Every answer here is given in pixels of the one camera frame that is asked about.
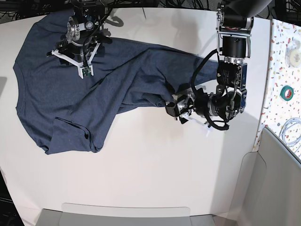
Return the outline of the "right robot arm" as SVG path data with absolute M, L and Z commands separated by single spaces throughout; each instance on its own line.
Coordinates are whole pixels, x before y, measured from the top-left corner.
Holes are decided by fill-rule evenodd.
M 97 48 L 112 43 L 110 33 L 103 27 L 112 8 L 101 0 L 72 0 L 71 4 L 74 14 L 68 19 L 67 32 L 47 56 L 57 53 L 61 64 L 69 65 L 74 60 L 87 68 Z

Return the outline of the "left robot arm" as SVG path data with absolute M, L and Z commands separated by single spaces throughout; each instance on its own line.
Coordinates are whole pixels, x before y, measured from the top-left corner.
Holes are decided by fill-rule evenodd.
M 199 64 L 190 79 L 190 89 L 177 95 L 165 107 L 166 113 L 182 124 L 192 120 L 192 113 L 206 119 L 205 125 L 219 131 L 229 129 L 228 122 L 246 107 L 245 59 L 251 56 L 251 30 L 254 17 L 268 5 L 268 0 L 223 0 L 217 6 L 217 48 Z M 205 64 L 217 55 L 216 92 L 206 93 L 195 85 Z

